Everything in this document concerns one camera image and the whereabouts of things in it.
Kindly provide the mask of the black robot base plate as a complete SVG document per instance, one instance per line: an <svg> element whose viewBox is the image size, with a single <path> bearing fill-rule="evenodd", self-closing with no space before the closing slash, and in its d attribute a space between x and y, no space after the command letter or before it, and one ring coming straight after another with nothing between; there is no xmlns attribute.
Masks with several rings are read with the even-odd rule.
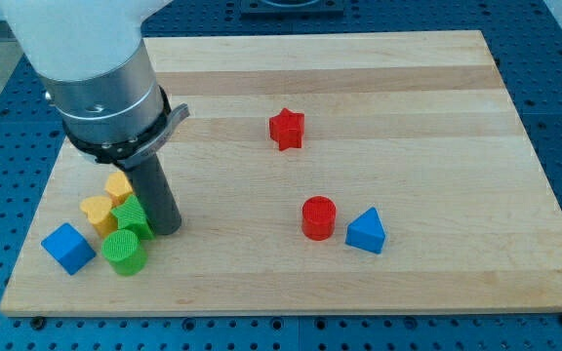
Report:
<svg viewBox="0 0 562 351"><path fill-rule="evenodd" d="M242 15L342 14L344 0L239 0Z"/></svg>

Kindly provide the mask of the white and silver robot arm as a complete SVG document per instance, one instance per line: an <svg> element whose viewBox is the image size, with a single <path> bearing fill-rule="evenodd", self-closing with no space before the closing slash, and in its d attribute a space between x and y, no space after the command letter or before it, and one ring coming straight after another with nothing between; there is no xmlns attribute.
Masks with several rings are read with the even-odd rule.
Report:
<svg viewBox="0 0 562 351"><path fill-rule="evenodd" d="M168 0L0 0L72 140L142 141L166 127L141 25Z"/></svg>

